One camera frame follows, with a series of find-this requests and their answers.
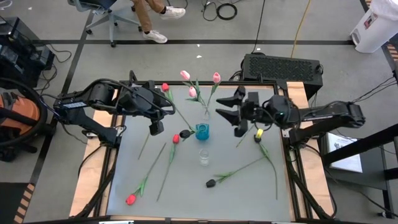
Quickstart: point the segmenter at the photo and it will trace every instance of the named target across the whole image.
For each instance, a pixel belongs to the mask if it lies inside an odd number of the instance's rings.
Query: yellow cable
[[[300,25],[298,25],[296,36],[294,37],[293,50],[292,50],[292,54],[290,55],[290,58],[293,58],[294,49],[296,48],[297,36],[299,35],[300,29],[301,29],[301,25],[303,24],[303,21],[304,21],[305,15],[307,14],[308,7],[310,6],[310,3],[311,3],[311,0],[308,0],[307,6],[306,6],[304,14],[303,14],[303,17],[301,18],[301,21],[300,21]]]

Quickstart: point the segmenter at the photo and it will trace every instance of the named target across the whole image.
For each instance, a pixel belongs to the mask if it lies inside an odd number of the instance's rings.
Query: glass cup
[[[206,149],[200,149],[199,151],[200,165],[208,166],[209,165],[209,151]]]

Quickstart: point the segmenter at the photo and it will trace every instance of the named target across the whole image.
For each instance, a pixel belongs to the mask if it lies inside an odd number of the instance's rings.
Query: blue cup
[[[209,138],[210,135],[210,127],[208,124],[197,124],[196,125],[196,133],[195,136],[197,138],[197,140],[207,140]]]

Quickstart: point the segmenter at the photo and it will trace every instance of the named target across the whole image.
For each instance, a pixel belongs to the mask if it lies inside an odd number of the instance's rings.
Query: khaki pants
[[[146,9],[145,2],[148,2],[150,8],[160,13],[164,9],[163,0],[131,0],[136,8],[136,14],[141,23],[142,30],[144,32],[149,32],[152,30],[152,24],[150,23],[150,18]]]

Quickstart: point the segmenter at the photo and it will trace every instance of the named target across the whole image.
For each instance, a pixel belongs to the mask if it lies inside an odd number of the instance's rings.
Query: person
[[[153,40],[159,44],[167,42],[167,38],[159,31],[152,30],[152,24],[146,9],[145,2],[148,2],[150,8],[159,13],[161,19],[179,19],[185,15],[185,9],[165,6],[163,0],[131,0],[136,8],[136,14],[141,23],[142,35],[145,39]]]

